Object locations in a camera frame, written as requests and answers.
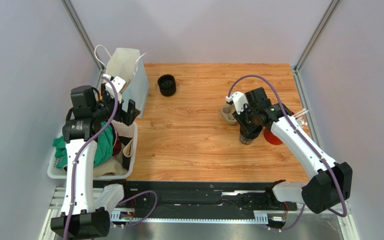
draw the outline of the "wooden table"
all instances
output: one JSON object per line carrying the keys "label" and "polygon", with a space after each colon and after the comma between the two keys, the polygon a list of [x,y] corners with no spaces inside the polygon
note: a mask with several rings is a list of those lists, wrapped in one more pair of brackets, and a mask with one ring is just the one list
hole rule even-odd
{"label": "wooden table", "polygon": [[[288,64],[146,64],[150,84],[143,118],[137,119],[138,145],[129,180],[268,182],[308,181],[297,159],[285,145],[271,145],[263,134],[250,145],[239,141],[239,125],[221,117],[232,83],[247,74],[267,78],[282,102],[293,112],[302,109]],[[161,95],[157,80],[175,77],[177,91]],[[235,91],[264,87],[247,78]]]}

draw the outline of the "white plastic basket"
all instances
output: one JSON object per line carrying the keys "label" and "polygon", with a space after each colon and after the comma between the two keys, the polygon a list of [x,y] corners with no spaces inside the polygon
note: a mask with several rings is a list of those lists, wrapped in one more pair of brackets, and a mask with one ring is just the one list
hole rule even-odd
{"label": "white plastic basket", "polygon": [[[123,123],[112,121],[112,125],[115,127],[115,130],[118,132],[118,135],[133,138],[133,154],[130,158],[130,167],[128,169],[128,172],[125,175],[103,175],[99,177],[93,178],[94,180],[114,180],[114,179],[125,179],[128,176],[130,176],[133,172],[133,165],[135,164],[135,158],[136,158],[136,149],[138,145],[138,125],[133,122],[132,125],[127,126]],[[56,165],[61,161],[60,158],[55,157],[56,148],[53,147],[53,152],[51,153],[50,161],[48,163],[47,168],[47,175],[51,179],[66,179],[67,173],[62,170],[58,169]]]}

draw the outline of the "black lid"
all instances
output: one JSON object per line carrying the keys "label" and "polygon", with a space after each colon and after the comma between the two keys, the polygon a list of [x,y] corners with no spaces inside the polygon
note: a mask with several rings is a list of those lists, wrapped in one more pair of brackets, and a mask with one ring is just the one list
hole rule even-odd
{"label": "black lid", "polygon": [[158,79],[159,91],[164,96],[171,96],[176,92],[176,81],[174,76],[166,74]]}

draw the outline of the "purple cable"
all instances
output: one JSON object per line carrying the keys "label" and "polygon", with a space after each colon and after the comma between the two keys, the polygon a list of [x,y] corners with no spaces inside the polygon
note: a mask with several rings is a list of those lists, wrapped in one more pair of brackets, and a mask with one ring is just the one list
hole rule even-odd
{"label": "purple cable", "polygon": [[339,185],[339,181],[337,181],[337,178],[336,176],[334,175],[334,172],[333,170],[331,169],[330,165],[328,164],[327,160],[325,160],[324,157],[322,157],[322,155],[319,153],[318,150],[316,150],[316,148],[307,140],[307,138],[305,138],[305,136],[303,135],[303,133],[300,131],[300,130],[297,130],[296,128],[296,125],[293,124],[293,122],[291,121],[291,119],[288,117],[288,114],[287,112],[285,111],[285,108],[284,108],[284,105],[282,104],[281,102],[281,98],[280,96],[278,95],[278,92],[275,90],[274,86],[268,81],[266,80],[266,78],[262,77],[262,76],[259,76],[259,75],[255,75],[255,74],[250,74],[250,75],[245,75],[245,76],[242,76],[240,77],[238,80],[236,80],[232,86],[230,87],[229,89],[229,93],[227,94],[227,97],[230,97],[231,96],[231,93],[232,93],[232,90],[234,89],[235,85],[245,79],[245,78],[250,78],[250,77],[254,77],[254,78],[258,78],[258,79],[261,79],[263,80],[267,85],[269,85],[270,89],[272,89],[273,93],[275,94],[275,97],[276,99],[278,100],[278,103],[279,103],[279,107],[282,111],[282,114],[285,116],[286,120],[288,121],[289,125],[292,127],[292,129],[294,129],[294,131],[301,137],[301,139],[303,139],[303,141],[309,146],[310,149],[312,149],[312,151],[316,154],[316,156],[320,159],[320,161],[325,165],[326,169],[328,170],[329,174],[331,175],[331,178],[334,182],[334,185],[335,185],[335,188],[337,190],[337,193],[338,193],[338,196],[340,198],[340,203],[341,203],[341,206],[343,208],[343,213],[339,213],[331,208],[329,208],[328,210],[331,211],[332,213],[344,218],[348,215],[348,211],[347,211],[347,208],[346,208],[346,202],[345,202],[345,198],[343,197],[343,194],[342,194],[342,190],[340,188],[340,185]]}
{"label": "purple cable", "polygon": [[71,182],[71,186],[70,186],[70,202],[71,202],[71,204],[69,206],[69,213],[67,215],[66,223],[65,223],[65,228],[63,230],[63,240],[68,240],[69,224],[71,222],[72,213],[74,211],[75,175],[77,173],[78,158],[80,157],[80,155],[84,151],[84,149],[87,147],[87,145],[89,145],[92,141],[94,141],[111,124],[112,120],[115,117],[115,113],[117,113],[117,108],[118,108],[118,95],[116,94],[117,93],[117,89],[115,88],[114,84],[111,82],[110,79],[108,79],[105,76],[103,76],[102,78],[105,79],[110,84],[110,86],[112,87],[113,92],[115,93],[114,96],[113,96],[113,98],[115,99],[115,103],[114,103],[114,106],[113,106],[112,114],[108,118],[106,124],[96,134],[94,134],[92,137],[90,137],[84,143],[84,145],[82,145],[82,147],[79,149],[78,153],[76,154],[75,159],[73,160],[75,163],[72,164],[72,178],[70,180],[70,182]]}
{"label": "purple cable", "polygon": [[271,227],[270,230],[274,230],[275,232],[279,233],[280,230],[281,230],[281,232],[285,232],[285,231],[293,229],[299,223],[299,220],[302,218],[303,213],[305,212],[305,207],[306,207],[306,205],[303,204],[303,207],[301,208],[301,211],[297,217],[297,220],[295,220],[295,222],[291,226],[289,226],[287,228],[282,228],[282,229]]}
{"label": "purple cable", "polygon": [[146,216],[144,216],[144,218],[140,219],[139,221],[137,221],[135,223],[125,225],[124,227],[126,227],[126,228],[127,227],[133,227],[133,226],[136,226],[136,225],[140,224],[144,220],[146,220],[154,212],[155,208],[157,207],[158,196],[157,196],[156,192],[154,192],[152,190],[147,190],[147,191],[143,191],[143,192],[138,193],[138,194],[136,194],[136,195],[134,195],[134,196],[132,196],[130,198],[127,198],[125,200],[122,200],[122,201],[118,202],[117,206],[120,206],[120,205],[123,205],[123,204],[125,204],[125,203],[127,203],[127,202],[129,202],[129,201],[131,201],[131,200],[133,200],[133,199],[135,199],[137,197],[139,197],[139,196],[145,195],[145,194],[153,194],[155,196],[155,203],[153,204],[152,209],[149,211],[149,213]]}

